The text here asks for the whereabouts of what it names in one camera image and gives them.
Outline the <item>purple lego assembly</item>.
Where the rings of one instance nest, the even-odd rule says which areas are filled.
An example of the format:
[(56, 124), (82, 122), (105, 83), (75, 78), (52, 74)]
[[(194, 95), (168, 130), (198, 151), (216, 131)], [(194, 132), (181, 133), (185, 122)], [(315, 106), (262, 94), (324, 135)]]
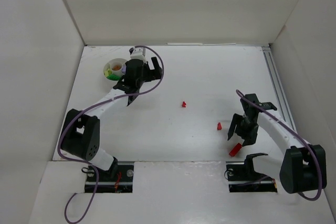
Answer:
[(125, 73), (126, 73), (126, 69), (127, 69), (127, 67), (126, 67), (126, 65), (124, 65), (124, 66), (122, 67), (122, 69), (121, 69), (122, 74), (125, 74)]

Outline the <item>red lego brick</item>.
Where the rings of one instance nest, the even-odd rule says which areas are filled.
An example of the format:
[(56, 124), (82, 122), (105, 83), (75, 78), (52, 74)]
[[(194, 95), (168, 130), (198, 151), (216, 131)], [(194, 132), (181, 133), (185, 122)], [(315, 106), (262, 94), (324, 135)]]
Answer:
[(229, 152), (230, 157), (234, 157), (238, 154), (238, 152), (241, 150), (242, 145), (240, 143), (237, 143), (232, 150)]

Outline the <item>dark green lego plate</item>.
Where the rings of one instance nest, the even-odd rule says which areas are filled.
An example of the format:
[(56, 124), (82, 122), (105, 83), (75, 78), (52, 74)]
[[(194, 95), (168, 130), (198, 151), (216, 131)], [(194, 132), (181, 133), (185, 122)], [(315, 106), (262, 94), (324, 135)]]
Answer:
[(121, 79), (121, 77), (111, 74), (111, 75), (107, 76), (107, 79), (113, 80), (113, 81), (118, 81), (118, 80)]

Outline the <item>pale yellow-green lego piece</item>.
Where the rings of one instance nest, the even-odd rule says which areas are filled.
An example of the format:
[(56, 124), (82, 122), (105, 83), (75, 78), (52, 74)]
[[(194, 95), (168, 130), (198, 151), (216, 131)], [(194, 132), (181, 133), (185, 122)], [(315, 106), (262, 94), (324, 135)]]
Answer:
[(110, 69), (107, 69), (107, 70), (104, 71), (104, 76), (105, 76), (105, 77), (108, 77), (108, 76), (111, 75), (111, 74), (112, 74), (112, 72), (111, 72)]

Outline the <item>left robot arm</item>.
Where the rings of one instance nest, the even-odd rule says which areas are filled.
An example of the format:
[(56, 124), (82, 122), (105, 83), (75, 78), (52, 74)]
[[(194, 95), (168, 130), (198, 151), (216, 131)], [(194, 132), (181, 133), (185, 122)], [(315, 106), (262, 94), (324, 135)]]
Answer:
[(86, 163), (98, 172), (113, 177), (118, 160), (100, 146), (100, 126), (104, 116), (114, 115), (129, 106), (138, 96), (154, 90), (162, 81), (164, 65), (161, 57), (152, 57), (154, 68), (140, 59), (125, 63), (125, 74), (111, 91), (96, 104), (67, 112), (57, 146), (60, 157)]

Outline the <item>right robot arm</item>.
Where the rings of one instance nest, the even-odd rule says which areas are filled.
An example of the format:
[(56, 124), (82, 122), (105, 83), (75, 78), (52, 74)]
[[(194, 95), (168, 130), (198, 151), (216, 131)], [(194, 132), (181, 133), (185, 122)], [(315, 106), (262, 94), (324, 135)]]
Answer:
[(260, 102), (256, 94), (237, 90), (244, 110), (234, 114), (228, 129), (228, 139), (241, 137), (243, 147), (256, 143), (258, 130), (263, 129), (280, 149), (283, 157), (277, 159), (267, 153), (246, 156), (241, 174), (247, 181), (275, 179), (289, 194), (298, 194), (308, 201), (320, 198), (327, 186), (326, 153), (321, 145), (312, 145), (294, 131), (280, 116), (271, 102)]

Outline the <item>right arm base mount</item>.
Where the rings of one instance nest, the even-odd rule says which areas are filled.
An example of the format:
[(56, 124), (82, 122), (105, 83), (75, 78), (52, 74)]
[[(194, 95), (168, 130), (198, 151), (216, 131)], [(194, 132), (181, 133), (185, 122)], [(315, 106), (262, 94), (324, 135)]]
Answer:
[(230, 193), (277, 193), (273, 178), (254, 170), (253, 160), (267, 156), (265, 153), (249, 154), (244, 161), (226, 162), (224, 177), (228, 181)]

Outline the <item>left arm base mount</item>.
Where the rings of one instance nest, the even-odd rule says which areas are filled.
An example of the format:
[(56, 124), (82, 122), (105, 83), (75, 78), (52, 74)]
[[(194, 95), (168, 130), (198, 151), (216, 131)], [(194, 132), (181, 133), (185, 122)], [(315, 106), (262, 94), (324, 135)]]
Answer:
[[(83, 167), (81, 172), (86, 175), (85, 193), (92, 193), (96, 184), (96, 174), (91, 166)], [(117, 171), (111, 177), (107, 171), (99, 170), (97, 194), (124, 194), (133, 191), (134, 162), (120, 162)]]

